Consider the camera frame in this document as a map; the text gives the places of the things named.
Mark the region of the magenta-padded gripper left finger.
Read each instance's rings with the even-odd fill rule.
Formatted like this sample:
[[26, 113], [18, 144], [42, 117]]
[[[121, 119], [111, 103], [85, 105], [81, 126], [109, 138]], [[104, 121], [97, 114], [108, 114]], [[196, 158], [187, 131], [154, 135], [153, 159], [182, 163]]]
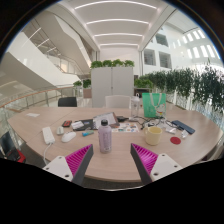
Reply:
[[76, 185], [81, 185], [92, 156], [93, 145], [90, 144], [66, 157], [57, 156], [44, 167], [44, 170]]

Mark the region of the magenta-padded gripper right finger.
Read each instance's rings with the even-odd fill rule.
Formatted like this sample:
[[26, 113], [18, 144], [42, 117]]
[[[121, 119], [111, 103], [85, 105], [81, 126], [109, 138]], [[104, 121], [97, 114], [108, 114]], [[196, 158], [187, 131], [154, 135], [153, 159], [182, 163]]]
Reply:
[[134, 143], [131, 144], [130, 153], [144, 185], [182, 169], [182, 167], [167, 154], [156, 154]]

